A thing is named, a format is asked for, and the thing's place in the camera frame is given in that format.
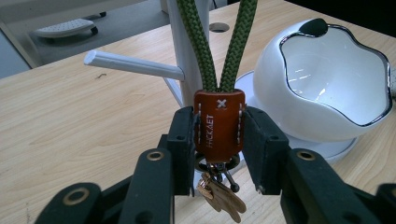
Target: white cross logo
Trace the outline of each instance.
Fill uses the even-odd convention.
[[[225,99],[222,100],[222,101],[221,101],[221,100],[218,100],[218,103],[219,103],[219,104],[218,104],[218,108],[221,108],[221,107],[224,107],[224,108],[225,108],[225,107],[227,107],[227,106],[225,105],[226,102],[227,102],[227,100],[225,100]]]

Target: white ceramic bowl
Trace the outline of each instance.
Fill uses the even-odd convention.
[[[388,114],[389,77],[385,55],[347,28],[315,19],[292,25],[267,45],[253,90],[257,107],[283,132],[335,142],[370,131]]]

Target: gold key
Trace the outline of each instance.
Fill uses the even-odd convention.
[[[236,196],[232,190],[211,178],[210,174],[202,173],[198,190],[204,195],[206,201],[218,212],[226,211],[237,223],[241,222],[239,213],[247,211],[245,203]]]

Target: green braided lanyard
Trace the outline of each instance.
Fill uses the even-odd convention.
[[[204,91],[233,92],[239,64],[248,42],[257,0],[241,0],[233,36],[228,47],[219,88],[212,53],[194,0],[177,0],[178,10],[198,61]]]

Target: grey floor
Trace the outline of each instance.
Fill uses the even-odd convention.
[[[226,5],[226,0],[216,0],[218,7]],[[49,43],[46,38],[30,33],[37,50],[45,64],[96,49],[124,38],[169,24],[168,15],[162,11],[160,0],[147,0],[142,3],[110,10],[103,18],[91,15],[87,20],[93,21],[99,30],[97,35],[91,32],[80,35],[57,38]]]

